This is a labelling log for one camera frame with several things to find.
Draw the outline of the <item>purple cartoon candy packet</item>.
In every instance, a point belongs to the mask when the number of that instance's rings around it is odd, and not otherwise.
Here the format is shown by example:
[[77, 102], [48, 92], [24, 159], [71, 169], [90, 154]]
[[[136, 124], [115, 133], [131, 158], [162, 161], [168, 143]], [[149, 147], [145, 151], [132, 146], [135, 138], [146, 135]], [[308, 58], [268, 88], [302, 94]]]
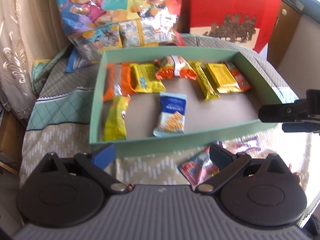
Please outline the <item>purple cartoon candy packet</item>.
[[206, 147], [178, 165], [178, 170], [193, 189], [220, 172], [220, 169], [211, 160], [209, 150], [210, 147]]

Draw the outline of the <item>yellow green candy packet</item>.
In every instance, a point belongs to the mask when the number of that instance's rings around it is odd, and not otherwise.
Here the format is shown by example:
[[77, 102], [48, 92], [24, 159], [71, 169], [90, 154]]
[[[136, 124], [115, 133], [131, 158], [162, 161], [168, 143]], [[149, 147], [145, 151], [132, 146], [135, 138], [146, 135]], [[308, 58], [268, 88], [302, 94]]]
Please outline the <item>yellow green candy packet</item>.
[[127, 137], [125, 115], [131, 98], [115, 96], [109, 108], [103, 130], [104, 141], [124, 140]]

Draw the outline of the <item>orange red snack pouch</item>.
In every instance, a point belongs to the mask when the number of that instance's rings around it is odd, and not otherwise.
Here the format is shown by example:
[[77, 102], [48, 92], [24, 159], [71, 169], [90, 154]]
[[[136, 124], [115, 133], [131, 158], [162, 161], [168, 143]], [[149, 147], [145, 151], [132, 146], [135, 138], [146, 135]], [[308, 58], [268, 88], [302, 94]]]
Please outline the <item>orange red snack pouch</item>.
[[231, 62], [225, 62], [225, 65], [237, 81], [238, 86], [242, 92], [246, 92], [251, 89], [251, 86], [248, 83], [248, 81], [244, 78], [242, 73], [238, 70], [238, 68], [236, 68], [234, 64], [232, 64]]

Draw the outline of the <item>narrow yellow snack bar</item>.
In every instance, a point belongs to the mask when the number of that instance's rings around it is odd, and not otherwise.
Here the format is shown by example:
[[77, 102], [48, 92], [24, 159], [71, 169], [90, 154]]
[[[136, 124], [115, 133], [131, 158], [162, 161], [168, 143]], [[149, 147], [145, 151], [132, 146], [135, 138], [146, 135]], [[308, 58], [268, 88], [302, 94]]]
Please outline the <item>narrow yellow snack bar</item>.
[[189, 61], [188, 62], [194, 72], [197, 74], [197, 82], [200, 85], [200, 89], [204, 95], [204, 100], [213, 100], [218, 99], [219, 96], [213, 89], [210, 81], [208, 80], [207, 76], [202, 67], [202, 62], [200, 61]]

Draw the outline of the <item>blue cracker packet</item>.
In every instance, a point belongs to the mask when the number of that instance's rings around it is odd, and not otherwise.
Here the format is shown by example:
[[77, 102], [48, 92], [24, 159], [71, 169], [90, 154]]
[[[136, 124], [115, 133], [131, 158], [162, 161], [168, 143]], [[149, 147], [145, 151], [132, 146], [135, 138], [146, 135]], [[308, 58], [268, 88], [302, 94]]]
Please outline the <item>blue cracker packet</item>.
[[161, 111], [153, 135], [170, 137], [175, 134], [184, 134], [187, 96], [185, 94], [160, 92], [159, 99]]

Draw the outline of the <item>green cardboard tray box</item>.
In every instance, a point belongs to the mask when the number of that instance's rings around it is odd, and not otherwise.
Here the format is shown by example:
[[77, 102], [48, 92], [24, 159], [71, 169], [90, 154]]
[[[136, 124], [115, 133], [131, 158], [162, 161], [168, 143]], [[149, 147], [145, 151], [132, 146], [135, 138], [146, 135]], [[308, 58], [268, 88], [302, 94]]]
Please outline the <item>green cardboard tray box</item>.
[[152, 63], [171, 55], [203, 63], [230, 61], [248, 80], [251, 89], [205, 101], [196, 81], [175, 77], [163, 81], [164, 93], [127, 96], [129, 105], [119, 113], [126, 134], [113, 141], [117, 157], [184, 150], [270, 128], [270, 124], [258, 119], [258, 110], [262, 105], [283, 103], [284, 100], [243, 53], [199, 47], [129, 48], [103, 53], [93, 95], [89, 128], [91, 146], [107, 144], [103, 139], [111, 106], [103, 100], [107, 70], [110, 67], [119, 69], [123, 63]]

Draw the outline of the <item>yellow Winsun snack packet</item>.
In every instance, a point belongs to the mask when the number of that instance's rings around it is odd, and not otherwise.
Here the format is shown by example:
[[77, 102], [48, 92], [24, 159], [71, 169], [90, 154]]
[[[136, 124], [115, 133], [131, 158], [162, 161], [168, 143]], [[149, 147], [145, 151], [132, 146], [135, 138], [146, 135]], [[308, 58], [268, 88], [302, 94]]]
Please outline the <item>yellow Winsun snack packet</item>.
[[224, 63], [207, 63], [205, 67], [210, 72], [217, 91], [220, 94], [240, 93], [241, 89]]

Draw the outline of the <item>orange snack packet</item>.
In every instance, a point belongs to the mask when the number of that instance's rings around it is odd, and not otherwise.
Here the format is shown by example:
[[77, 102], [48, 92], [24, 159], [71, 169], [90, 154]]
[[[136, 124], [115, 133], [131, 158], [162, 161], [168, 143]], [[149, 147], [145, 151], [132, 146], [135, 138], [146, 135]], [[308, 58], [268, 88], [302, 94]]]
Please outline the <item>orange snack packet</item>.
[[132, 71], [129, 63], [108, 64], [106, 68], [105, 92], [103, 101], [110, 101], [115, 96], [135, 94], [132, 85]]

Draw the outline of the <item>yellow snack packet blue label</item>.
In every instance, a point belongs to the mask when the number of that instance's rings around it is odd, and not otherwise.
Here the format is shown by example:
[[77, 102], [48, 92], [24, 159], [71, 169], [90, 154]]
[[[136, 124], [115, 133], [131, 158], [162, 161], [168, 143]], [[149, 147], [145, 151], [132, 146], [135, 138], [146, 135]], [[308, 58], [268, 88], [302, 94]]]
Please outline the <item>yellow snack packet blue label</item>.
[[129, 66], [136, 78], [136, 93], [160, 93], [166, 91], [162, 81], [156, 79], [156, 67], [154, 64], [130, 63]]

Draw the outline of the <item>wooden cabinet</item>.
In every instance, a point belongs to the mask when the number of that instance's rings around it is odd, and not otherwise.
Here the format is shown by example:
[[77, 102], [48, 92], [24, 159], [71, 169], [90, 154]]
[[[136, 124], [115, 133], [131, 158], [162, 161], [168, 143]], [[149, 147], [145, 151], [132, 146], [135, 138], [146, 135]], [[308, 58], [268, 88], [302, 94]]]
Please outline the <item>wooden cabinet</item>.
[[277, 68], [297, 29], [302, 11], [289, 0], [281, 0], [277, 20], [268, 42], [267, 60]]

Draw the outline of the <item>blue packet under bag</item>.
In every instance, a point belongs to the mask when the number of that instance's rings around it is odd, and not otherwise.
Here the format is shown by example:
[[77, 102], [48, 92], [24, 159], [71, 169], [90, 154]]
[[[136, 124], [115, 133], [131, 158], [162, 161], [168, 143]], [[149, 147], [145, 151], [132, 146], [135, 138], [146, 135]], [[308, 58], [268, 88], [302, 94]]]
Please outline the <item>blue packet under bag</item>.
[[76, 48], [74, 46], [71, 50], [65, 72], [72, 73], [90, 67], [98, 63], [100, 59], [101, 55], [96, 50], [91, 50], [87, 47]]

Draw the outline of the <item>orange white snack bag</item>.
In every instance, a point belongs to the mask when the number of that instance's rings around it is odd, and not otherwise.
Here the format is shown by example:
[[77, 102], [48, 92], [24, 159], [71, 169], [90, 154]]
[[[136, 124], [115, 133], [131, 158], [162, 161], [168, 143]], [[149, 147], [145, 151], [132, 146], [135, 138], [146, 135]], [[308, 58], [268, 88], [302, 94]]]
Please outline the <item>orange white snack bag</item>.
[[176, 77], [196, 80], [197, 74], [190, 64], [179, 55], [165, 56], [159, 60], [155, 60], [157, 80], [168, 80]]

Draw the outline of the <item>red gift bag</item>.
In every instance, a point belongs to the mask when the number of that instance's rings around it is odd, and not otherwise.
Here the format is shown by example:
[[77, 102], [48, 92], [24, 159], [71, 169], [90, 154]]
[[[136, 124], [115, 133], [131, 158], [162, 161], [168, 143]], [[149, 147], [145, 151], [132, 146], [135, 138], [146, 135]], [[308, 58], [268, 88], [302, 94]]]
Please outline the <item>red gift bag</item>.
[[268, 43], [281, 0], [171, 0], [175, 29], [205, 35], [260, 52]]

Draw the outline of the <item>cartoon puppy snack bag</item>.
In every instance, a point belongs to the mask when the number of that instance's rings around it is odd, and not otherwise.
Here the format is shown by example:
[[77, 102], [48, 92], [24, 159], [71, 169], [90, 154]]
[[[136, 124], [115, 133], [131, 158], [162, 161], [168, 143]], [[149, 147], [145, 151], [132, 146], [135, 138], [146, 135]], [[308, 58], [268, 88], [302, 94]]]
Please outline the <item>cartoon puppy snack bag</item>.
[[108, 49], [177, 43], [181, 0], [56, 0], [77, 52], [95, 61]]

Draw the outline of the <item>beige embroidered curtain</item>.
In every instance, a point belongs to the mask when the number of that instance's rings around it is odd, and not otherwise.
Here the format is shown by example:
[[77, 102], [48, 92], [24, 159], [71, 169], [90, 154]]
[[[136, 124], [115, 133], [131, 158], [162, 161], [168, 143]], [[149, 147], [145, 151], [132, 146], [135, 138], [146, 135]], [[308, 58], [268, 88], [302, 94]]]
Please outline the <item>beige embroidered curtain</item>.
[[69, 45], [56, 0], [1, 0], [1, 104], [19, 119], [36, 101], [33, 62], [51, 60]]

